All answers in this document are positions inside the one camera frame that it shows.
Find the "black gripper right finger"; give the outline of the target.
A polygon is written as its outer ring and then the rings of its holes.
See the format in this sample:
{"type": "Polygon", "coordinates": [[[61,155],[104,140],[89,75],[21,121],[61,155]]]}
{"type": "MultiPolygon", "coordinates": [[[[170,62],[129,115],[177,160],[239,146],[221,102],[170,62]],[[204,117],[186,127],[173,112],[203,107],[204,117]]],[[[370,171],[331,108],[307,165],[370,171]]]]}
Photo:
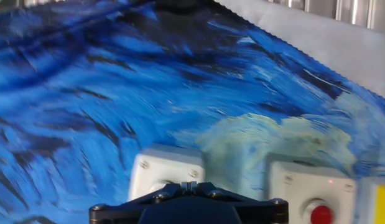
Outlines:
{"type": "Polygon", "coordinates": [[[242,223],[288,223],[289,204],[281,198],[266,201],[255,200],[243,195],[215,187],[211,182],[191,182],[193,196],[208,198],[230,205],[242,223]]]}

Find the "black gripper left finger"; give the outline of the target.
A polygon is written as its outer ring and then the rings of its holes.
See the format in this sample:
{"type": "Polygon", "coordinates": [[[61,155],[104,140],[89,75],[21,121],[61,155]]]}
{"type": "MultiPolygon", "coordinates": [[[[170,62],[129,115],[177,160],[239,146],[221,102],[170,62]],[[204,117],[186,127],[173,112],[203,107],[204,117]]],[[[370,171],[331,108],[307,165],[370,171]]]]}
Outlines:
{"type": "Polygon", "coordinates": [[[191,194],[192,182],[165,184],[159,190],[121,205],[99,203],[89,208],[89,224],[138,223],[145,210],[179,197],[191,194]]]}

